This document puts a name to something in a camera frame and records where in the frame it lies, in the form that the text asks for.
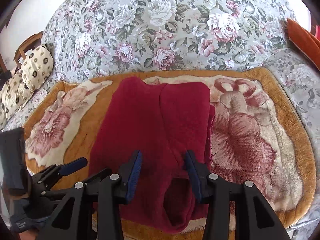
silver bolt head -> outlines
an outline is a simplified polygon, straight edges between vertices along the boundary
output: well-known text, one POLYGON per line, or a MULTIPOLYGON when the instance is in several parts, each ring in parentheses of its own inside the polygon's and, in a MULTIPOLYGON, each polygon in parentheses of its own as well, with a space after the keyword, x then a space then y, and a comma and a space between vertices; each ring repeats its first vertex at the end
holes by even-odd
POLYGON ((83 183, 81 181, 75 184, 75 188, 82 188, 82 187, 83 187, 83 183))
POLYGON ((216 179, 219 178, 219 176, 218 176, 217 174, 215 174, 215 173, 210 173, 210 174, 209 174, 209 178, 210 178, 210 179, 213 179, 213 180, 216 180, 216 179))
POLYGON ((247 187, 253 187, 253 182, 251 180, 246 180, 244 183, 247 187))
POLYGON ((110 175, 110 179, 111 179, 111 180, 117 180, 117 179, 119 179, 119 178, 120 178, 119 174, 114 173, 114 174, 111 174, 111 175, 110 175))

orange pillow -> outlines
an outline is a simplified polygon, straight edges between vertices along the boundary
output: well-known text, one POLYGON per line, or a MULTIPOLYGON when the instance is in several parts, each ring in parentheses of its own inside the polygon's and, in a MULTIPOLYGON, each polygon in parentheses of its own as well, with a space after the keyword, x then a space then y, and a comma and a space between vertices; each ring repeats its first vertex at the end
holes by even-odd
POLYGON ((287 18, 289 40, 292 41, 320 70, 320 40, 302 28, 297 22, 287 18))

red fabric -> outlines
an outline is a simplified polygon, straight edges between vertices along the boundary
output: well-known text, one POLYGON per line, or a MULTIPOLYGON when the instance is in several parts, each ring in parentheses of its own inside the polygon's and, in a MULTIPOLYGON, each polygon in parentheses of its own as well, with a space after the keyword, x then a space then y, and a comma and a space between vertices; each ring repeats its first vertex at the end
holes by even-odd
POLYGON ((121 205, 122 218, 174 234, 190 219, 206 216, 207 206, 196 204, 183 157, 192 149, 199 162, 209 159, 205 149, 214 116, 209 100, 202 83, 147 85, 133 77, 119 84, 92 148, 89 173, 117 171, 141 150, 137 189, 132 202, 121 205))

floral bedspread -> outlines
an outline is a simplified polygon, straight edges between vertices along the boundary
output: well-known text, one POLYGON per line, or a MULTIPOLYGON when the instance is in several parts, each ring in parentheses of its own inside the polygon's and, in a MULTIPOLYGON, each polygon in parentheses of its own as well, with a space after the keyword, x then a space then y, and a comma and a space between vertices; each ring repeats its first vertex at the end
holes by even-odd
POLYGON ((287 49, 287 17, 294 19, 286 0, 66 0, 42 37, 54 70, 5 130, 21 126, 60 80, 83 82, 130 71, 245 71, 263 65, 288 93, 318 159, 319 73, 287 49))

pillow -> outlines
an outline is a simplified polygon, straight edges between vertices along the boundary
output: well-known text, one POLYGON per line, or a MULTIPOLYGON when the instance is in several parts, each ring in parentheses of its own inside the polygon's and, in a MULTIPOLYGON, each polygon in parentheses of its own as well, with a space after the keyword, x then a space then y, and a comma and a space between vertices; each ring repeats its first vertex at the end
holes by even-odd
POLYGON ((320 70, 320 41, 297 22, 287 18, 289 40, 320 70))
POLYGON ((34 91, 42 86, 52 67, 53 59, 41 45, 24 60, 21 70, 6 81, 0 92, 0 129, 26 105, 34 91))
POLYGON ((30 90, 39 89, 49 77, 52 68, 53 59, 50 52, 41 45, 21 64, 22 80, 30 90))

